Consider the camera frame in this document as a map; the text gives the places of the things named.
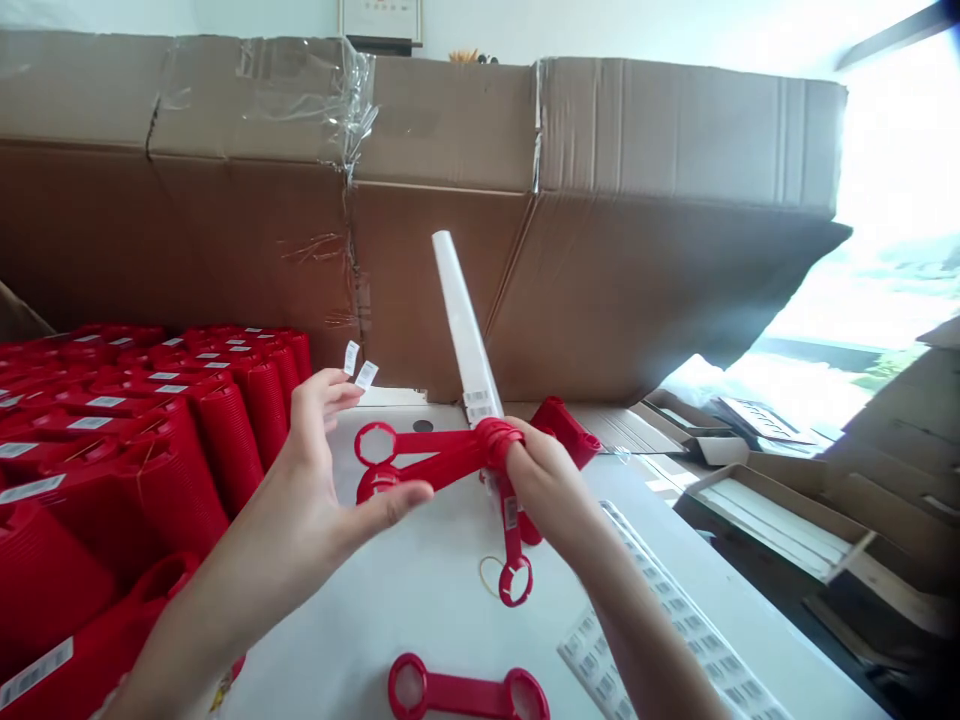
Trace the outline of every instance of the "picture frame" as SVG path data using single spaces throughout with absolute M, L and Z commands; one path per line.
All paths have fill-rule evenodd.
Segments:
M 423 47 L 423 0 L 339 0 L 341 35 Z

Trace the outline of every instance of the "rubber band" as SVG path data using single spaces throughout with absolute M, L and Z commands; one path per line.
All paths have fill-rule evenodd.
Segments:
M 488 593 L 490 593 L 491 595 L 493 595 L 493 597 L 495 597 L 497 600 L 499 600 L 499 599 L 500 599 L 500 593 L 494 592 L 494 591 L 493 591 L 493 588 L 491 588 L 491 587 L 487 584 L 487 579 L 483 576 L 483 564 L 484 564 L 487 560 L 493 560 L 495 563 L 499 564 L 501 571 L 503 570 L 504 563 L 503 563 L 503 560 L 501 560 L 500 558 L 498 558 L 496 555 L 487 555 L 486 557 L 481 558 L 481 559 L 480 559 L 480 564 L 477 565 L 477 572 L 480 574 L 480 582 L 483 583 L 483 586 L 487 589 L 487 592 L 488 592 Z

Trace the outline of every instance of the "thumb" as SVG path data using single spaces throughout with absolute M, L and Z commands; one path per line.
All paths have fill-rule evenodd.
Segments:
M 416 507 L 433 499 L 433 487 L 422 480 L 402 482 L 350 510 L 349 533 L 354 547 L 393 527 Z

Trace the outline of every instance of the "white plastic tube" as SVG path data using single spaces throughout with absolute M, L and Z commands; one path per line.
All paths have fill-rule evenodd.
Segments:
M 463 382 L 464 405 L 467 419 L 475 427 L 485 417 L 503 417 L 500 394 L 493 380 L 483 337 L 473 312 L 467 283 L 463 279 L 453 238 L 446 230 L 433 234 L 433 252 L 440 271 L 443 302 L 447 308 L 447 322 L 453 336 L 460 379 Z

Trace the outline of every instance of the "sheet of barcode labels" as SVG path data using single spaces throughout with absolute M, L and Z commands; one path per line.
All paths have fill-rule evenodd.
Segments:
M 640 536 L 606 500 L 607 513 L 620 539 L 660 598 L 673 626 L 683 636 L 700 666 L 731 710 L 732 717 L 750 720 L 788 720 L 790 715 L 760 684 L 706 616 L 646 547 Z M 588 607 L 557 648 L 564 661 L 608 720 L 636 718 L 596 612 Z

